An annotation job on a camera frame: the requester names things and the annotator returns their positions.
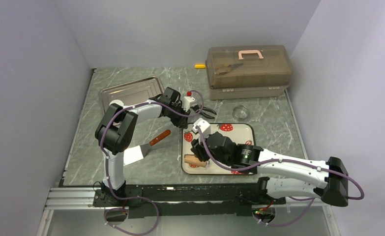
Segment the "wooden rolling pin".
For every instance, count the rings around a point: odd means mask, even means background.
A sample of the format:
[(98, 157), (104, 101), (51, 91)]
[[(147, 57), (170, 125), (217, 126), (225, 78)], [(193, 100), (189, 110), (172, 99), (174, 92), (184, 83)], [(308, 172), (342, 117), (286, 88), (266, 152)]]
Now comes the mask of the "wooden rolling pin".
[(197, 168), (205, 169), (209, 166), (208, 161), (201, 161), (199, 160), (198, 157), (192, 154), (186, 154), (184, 156), (184, 163), (187, 165), (187, 167), (190, 167), (193, 169), (197, 169)]

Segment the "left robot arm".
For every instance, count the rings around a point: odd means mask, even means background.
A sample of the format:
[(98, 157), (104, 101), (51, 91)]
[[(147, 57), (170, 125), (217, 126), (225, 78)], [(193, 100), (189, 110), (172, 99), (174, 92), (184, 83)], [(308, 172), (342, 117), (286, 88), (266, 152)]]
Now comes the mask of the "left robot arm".
[(197, 100), (167, 87), (163, 94), (135, 104), (121, 106), (112, 103), (107, 108), (96, 131), (95, 138), (104, 158), (104, 188), (108, 189), (106, 201), (120, 206), (125, 200), (126, 180), (123, 174), (124, 151), (130, 146), (137, 124), (160, 117), (167, 117), (178, 128), (186, 128), (191, 117), (190, 109)]

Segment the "strawberry pattern white tray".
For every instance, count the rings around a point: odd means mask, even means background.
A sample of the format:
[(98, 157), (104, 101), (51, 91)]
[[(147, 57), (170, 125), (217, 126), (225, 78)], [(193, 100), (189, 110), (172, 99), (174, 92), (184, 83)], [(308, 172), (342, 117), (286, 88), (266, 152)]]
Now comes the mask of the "strawberry pattern white tray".
[[(181, 168), (189, 175), (241, 175), (238, 171), (228, 171), (214, 164), (211, 159), (206, 163), (201, 162), (198, 156), (191, 150), (192, 141), (199, 138), (199, 134), (193, 133), (194, 125), (190, 123), (183, 130), (182, 139), (182, 164)], [(245, 123), (211, 123), (210, 134), (218, 132), (225, 138), (229, 138), (236, 145), (255, 145), (255, 134), (251, 125)], [(216, 144), (223, 144), (223, 141), (215, 141), (214, 138), (207, 140), (207, 146), (212, 156), (220, 163), (223, 163), (231, 154), (239, 154), (236, 147), (226, 142), (226, 147), (216, 147)]]

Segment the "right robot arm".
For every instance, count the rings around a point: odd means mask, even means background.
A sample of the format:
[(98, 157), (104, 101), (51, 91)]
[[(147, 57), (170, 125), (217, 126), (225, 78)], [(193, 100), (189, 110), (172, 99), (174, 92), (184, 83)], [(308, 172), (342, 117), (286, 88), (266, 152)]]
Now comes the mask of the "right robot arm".
[(282, 197), (308, 197), (331, 206), (348, 206), (348, 172), (338, 157), (302, 160), (259, 146), (236, 144), (219, 132), (205, 139), (198, 137), (191, 145), (200, 161), (212, 160), (225, 170), (243, 174), (264, 174), (254, 192), (261, 204)]

